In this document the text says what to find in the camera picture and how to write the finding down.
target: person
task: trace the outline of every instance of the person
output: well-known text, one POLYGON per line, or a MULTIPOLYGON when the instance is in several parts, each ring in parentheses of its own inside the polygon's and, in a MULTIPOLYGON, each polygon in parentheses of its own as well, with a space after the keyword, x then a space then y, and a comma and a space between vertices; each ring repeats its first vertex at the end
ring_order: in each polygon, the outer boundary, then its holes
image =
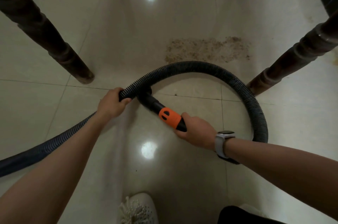
MULTIPOLYGON (((96 114, 0 198, 1 224, 57 223, 63 213, 100 132, 119 116, 131 99, 119 102, 122 88, 110 90, 96 114)), ((183 113, 187 132, 175 134, 194 146, 215 150, 216 130, 205 120, 183 113)), ((338 220, 338 162, 298 149, 229 138, 223 153, 298 200, 338 220)), ((158 223, 150 196, 141 193, 121 205, 121 223, 158 223)), ((218 223, 278 223, 236 206, 225 207, 218 223)))

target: wooden leg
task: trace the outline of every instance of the wooden leg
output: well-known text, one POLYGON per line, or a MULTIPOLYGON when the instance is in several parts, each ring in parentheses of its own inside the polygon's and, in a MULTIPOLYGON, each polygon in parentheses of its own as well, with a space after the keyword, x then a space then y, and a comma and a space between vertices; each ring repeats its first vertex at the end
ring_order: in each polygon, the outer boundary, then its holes
POLYGON ((254 95, 258 95, 336 46, 338 46, 338 11, 326 22, 318 24, 308 32, 247 86, 254 95))
POLYGON ((94 74, 80 59, 33 0, 0 0, 0 10, 80 83, 88 84, 94 74))

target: white shoe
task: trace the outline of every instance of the white shoe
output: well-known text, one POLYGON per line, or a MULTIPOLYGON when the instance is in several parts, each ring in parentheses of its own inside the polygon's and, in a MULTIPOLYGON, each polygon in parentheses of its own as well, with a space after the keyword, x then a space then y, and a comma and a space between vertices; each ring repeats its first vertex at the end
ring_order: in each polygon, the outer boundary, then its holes
POLYGON ((260 210, 256 209, 255 207, 253 207, 252 205, 248 205, 248 204, 242 204, 240 207, 240 209, 248 212, 248 213, 251 213, 251 214, 254 214, 254 215, 257 215, 257 216, 260 216, 260 217, 263 217, 263 218, 269 218, 268 215, 265 215, 264 213, 262 213, 260 210))
POLYGON ((120 211, 121 224, 158 224, 154 202, 146 193, 126 197, 126 203, 121 203, 120 211))

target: pant leg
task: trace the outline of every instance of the pant leg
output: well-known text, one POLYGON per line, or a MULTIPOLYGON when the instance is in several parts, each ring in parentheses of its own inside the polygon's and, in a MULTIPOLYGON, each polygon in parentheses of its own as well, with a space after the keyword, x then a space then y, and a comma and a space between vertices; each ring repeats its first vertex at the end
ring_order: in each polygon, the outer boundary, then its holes
POLYGON ((250 223, 249 221, 255 221, 254 223, 257 224, 285 224, 276 220, 248 213, 247 211, 233 205, 223 208, 219 214, 217 224, 250 223))

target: orange grip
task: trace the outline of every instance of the orange grip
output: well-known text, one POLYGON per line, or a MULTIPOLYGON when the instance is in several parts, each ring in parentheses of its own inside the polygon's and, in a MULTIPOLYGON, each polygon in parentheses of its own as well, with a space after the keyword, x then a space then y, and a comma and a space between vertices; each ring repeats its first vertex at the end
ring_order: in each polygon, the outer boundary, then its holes
POLYGON ((158 113, 158 116, 163 122, 170 125, 174 129, 176 129, 182 118, 178 113, 171 110, 169 107, 162 108, 161 111, 158 113))

